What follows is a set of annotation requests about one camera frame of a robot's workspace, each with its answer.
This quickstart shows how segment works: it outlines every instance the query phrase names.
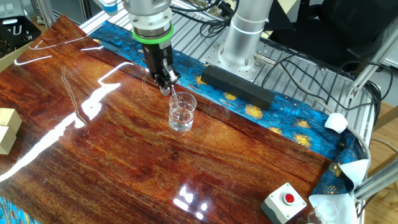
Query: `black block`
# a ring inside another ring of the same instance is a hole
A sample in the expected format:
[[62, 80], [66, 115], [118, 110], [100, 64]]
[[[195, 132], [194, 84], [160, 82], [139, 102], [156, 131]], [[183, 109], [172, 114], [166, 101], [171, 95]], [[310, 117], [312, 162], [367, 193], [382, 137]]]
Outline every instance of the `black block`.
[[212, 65], [207, 66], [201, 80], [264, 110], [269, 109], [275, 97], [275, 93]]

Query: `white cloth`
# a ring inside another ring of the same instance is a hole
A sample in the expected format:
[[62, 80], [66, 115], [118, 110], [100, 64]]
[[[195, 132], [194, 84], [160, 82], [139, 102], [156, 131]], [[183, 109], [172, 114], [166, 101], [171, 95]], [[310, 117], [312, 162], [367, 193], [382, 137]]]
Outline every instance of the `white cloth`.
[[[350, 162], [348, 164], [340, 165], [344, 174], [353, 182], [354, 189], [362, 182], [368, 169], [369, 159]], [[338, 224], [354, 224], [358, 223], [354, 190], [348, 194], [341, 195], [312, 195], [309, 201], [312, 207], [316, 207], [322, 200], [327, 200], [333, 203], [338, 210], [338, 218], [335, 223]]]

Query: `clear glass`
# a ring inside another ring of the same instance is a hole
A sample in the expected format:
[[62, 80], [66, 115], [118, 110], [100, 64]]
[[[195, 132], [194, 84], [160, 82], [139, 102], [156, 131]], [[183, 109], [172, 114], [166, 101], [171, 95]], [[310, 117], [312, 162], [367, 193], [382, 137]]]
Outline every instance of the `clear glass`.
[[326, 224], [338, 217], [337, 208], [327, 200], [320, 201], [314, 209], [306, 218], [299, 218], [296, 224]]
[[189, 131], [193, 124], [193, 112], [197, 99], [189, 93], [173, 94], [169, 100], [169, 125], [176, 131]]

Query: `wooden block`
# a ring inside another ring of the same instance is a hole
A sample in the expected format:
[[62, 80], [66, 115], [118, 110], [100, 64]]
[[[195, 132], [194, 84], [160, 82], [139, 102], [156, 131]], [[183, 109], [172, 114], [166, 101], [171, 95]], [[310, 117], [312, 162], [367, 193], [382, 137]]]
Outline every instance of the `wooden block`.
[[0, 154], [8, 155], [17, 137], [11, 128], [0, 126]]
[[22, 120], [15, 109], [0, 108], [0, 126], [10, 127], [16, 136]]

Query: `wooden table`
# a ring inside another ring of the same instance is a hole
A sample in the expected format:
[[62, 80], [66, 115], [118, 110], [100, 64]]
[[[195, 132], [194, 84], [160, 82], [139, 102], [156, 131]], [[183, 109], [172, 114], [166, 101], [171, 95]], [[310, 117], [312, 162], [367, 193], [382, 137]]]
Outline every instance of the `wooden table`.
[[192, 92], [193, 128], [173, 131], [146, 71], [109, 72], [126, 59], [98, 46], [62, 16], [0, 73], [23, 120], [0, 174], [26, 165], [2, 196], [42, 223], [270, 223], [260, 204], [286, 182], [308, 202], [331, 161]]

